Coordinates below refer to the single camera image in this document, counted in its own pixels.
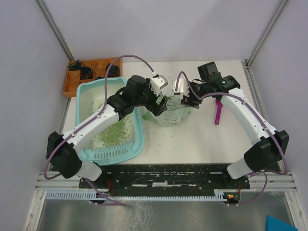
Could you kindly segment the green cat litter bag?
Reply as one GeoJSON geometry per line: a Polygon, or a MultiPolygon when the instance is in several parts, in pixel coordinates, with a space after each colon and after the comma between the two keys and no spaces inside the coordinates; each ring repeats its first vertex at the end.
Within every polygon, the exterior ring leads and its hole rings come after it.
{"type": "Polygon", "coordinates": [[[188,114],[191,113],[192,108],[180,103],[177,96],[168,97],[167,110],[161,115],[155,116],[152,112],[147,111],[142,118],[163,126],[171,126],[180,123],[188,114]]]}

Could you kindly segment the magenta plastic litter scoop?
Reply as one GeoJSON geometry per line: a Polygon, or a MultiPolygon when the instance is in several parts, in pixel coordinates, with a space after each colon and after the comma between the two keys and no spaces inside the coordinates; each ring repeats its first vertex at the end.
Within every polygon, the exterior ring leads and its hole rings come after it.
{"type": "Polygon", "coordinates": [[[218,100],[215,101],[215,104],[216,104],[217,108],[216,108],[216,115],[215,115],[214,124],[219,125],[223,104],[218,100]]]}

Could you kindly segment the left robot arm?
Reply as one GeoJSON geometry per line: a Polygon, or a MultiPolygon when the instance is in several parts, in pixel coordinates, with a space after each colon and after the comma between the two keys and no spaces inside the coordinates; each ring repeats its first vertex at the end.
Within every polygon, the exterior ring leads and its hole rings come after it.
{"type": "Polygon", "coordinates": [[[126,85],[82,123],[65,134],[53,132],[48,137],[46,158],[59,171],[58,175],[69,179],[73,176],[87,178],[95,187],[106,184],[106,175],[98,164],[81,160],[80,151],[100,132],[131,114],[136,107],[144,106],[154,115],[166,111],[167,97],[157,99],[168,80],[162,75],[143,78],[133,75],[126,85]]]}

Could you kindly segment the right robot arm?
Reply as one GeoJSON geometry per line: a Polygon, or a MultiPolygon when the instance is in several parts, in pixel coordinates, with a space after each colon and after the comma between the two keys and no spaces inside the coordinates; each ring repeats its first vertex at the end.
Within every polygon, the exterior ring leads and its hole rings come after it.
{"type": "Polygon", "coordinates": [[[252,146],[238,161],[227,167],[227,173],[221,175],[221,184],[232,188],[243,176],[254,175],[269,170],[274,163],[282,161],[284,171],[288,173],[285,151],[289,135],[285,130],[278,131],[252,106],[240,83],[233,76],[223,77],[215,62],[198,67],[200,79],[189,81],[181,71],[172,83],[175,94],[182,95],[181,103],[185,106],[199,108],[203,99],[213,97],[226,107],[246,132],[252,146]]]}

